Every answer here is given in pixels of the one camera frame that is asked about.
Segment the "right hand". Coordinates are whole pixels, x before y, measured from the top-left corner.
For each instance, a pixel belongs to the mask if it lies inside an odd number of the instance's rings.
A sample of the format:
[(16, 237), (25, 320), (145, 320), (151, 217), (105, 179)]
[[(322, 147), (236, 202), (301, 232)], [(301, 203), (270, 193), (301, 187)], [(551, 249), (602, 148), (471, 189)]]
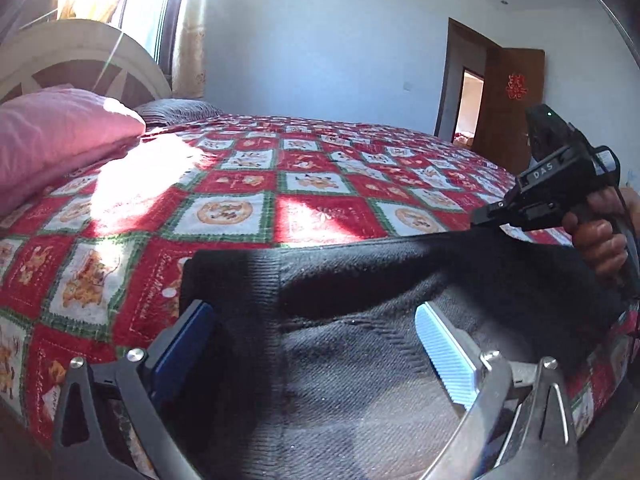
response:
[(602, 280), (612, 281), (620, 275), (629, 254), (626, 237), (616, 234), (612, 223), (604, 217), (623, 214), (624, 206), (615, 188), (589, 195), (587, 204), (596, 215), (596, 220), (585, 222), (579, 220), (574, 212), (568, 212), (562, 226), (587, 266)]

